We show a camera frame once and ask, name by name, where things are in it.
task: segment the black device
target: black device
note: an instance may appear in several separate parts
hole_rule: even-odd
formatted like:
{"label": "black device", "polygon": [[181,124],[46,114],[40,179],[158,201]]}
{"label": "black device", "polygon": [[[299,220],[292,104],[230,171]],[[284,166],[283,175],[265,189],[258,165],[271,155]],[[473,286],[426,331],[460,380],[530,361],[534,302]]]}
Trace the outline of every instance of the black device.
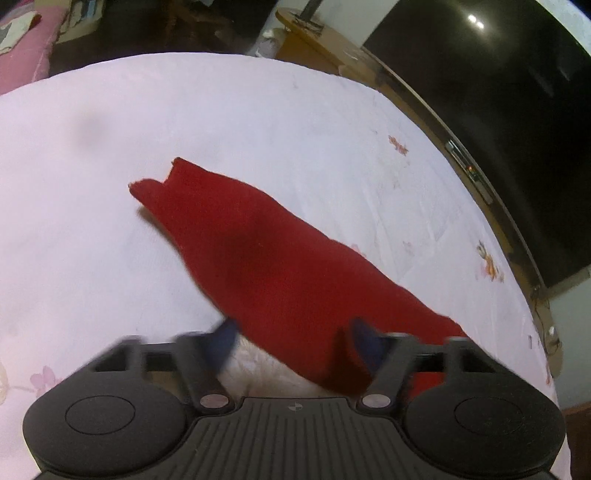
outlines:
{"label": "black device", "polygon": [[498,194],[542,286],[591,264],[591,56],[540,2],[400,0],[364,47],[459,140],[441,134]]}
{"label": "black device", "polygon": [[[467,339],[431,346],[360,320],[352,328],[375,372],[358,399],[235,403],[215,376],[216,332],[125,339],[27,411],[38,480],[554,478],[564,421],[534,387]],[[177,396],[148,371],[177,374]],[[407,401],[413,375],[427,371],[444,383]]]}

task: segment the wall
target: wall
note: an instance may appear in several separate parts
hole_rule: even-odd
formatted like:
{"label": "wall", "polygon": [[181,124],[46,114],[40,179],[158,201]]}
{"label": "wall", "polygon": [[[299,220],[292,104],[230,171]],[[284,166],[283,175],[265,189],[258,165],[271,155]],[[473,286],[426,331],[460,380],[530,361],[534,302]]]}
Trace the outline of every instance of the wall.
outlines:
{"label": "wall", "polygon": [[[399,0],[324,0],[317,15],[356,45],[362,45]],[[276,7],[303,9],[307,0],[279,0]],[[275,9],[263,31],[280,27]]]}
{"label": "wall", "polygon": [[591,401],[591,278],[552,299],[550,310],[564,355],[556,391],[569,408]]}

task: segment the floral pattern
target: floral pattern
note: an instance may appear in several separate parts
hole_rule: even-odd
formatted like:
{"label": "floral pattern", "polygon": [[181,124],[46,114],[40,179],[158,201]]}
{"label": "floral pattern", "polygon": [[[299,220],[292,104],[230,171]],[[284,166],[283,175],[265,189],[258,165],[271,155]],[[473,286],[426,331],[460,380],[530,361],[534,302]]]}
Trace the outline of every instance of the floral pattern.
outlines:
{"label": "floral pattern", "polygon": [[492,257],[486,252],[486,248],[482,242],[478,242],[476,246],[476,251],[480,255],[480,257],[485,261],[482,265],[482,275],[484,277],[490,277],[491,281],[498,280],[501,283],[505,281],[505,274],[497,268],[495,265],[495,261]]}
{"label": "floral pattern", "polygon": [[4,403],[4,400],[6,400],[9,388],[8,375],[6,374],[4,365],[0,363],[0,405]]}
{"label": "floral pattern", "polygon": [[402,155],[404,155],[406,157],[406,154],[408,153],[408,148],[406,148],[406,145],[402,145],[398,140],[396,140],[392,135],[388,135],[388,140],[390,141],[390,143],[392,145],[394,145],[394,148],[401,153]]}
{"label": "floral pattern", "polygon": [[48,366],[43,367],[43,373],[31,375],[31,384],[37,389],[37,398],[41,397],[47,390],[55,387],[61,378],[56,378],[53,370]]}
{"label": "floral pattern", "polygon": [[37,398],[39,398],[47,390],[55,387],[60,381],[61,378],[56,378],[51,368],[44,366],[42,373],[31,376],[31,384],[33,385],[33,388],[22,387],[20,385],[11,385],[8,381],[6,369],[2,365],[2,362],[0,362],[0,405],[5,402],[8,393],[11,390],[21,390],[28,393],[34,393],[36,394]]}

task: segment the black glass surface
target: black glass surface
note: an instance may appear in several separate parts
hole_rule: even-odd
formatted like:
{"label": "black glass surface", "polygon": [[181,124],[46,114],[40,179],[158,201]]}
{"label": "black glass surface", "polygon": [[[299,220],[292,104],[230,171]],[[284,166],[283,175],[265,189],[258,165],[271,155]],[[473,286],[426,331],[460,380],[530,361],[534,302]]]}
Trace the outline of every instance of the black glass surface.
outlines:
{"label": "black glass surface", "polygon": [[450,127],[550,287],[591,264],[591,57],[535,0],[400,0],[365,43]]}

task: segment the mattress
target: mattress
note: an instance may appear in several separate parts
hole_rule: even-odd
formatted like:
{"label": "mattress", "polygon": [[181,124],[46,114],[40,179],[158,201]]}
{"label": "mattress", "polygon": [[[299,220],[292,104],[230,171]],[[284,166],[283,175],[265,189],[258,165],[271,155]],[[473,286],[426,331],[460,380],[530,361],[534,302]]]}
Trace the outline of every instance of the mattress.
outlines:
{"label": "mattress", "polygon": [[[0,111],[1,479],[38,472],[22,418],[60,379],[123,336],[165,342],[221,321],[128,192],[176,156],[359,251],[557,401],[485,217],[380,93],[275,60],[169,53],[33,83]],[[246,339],[221,378],[235,396],[324,393]],[[565,441],[553,472],[567,480],[569,465]]]}

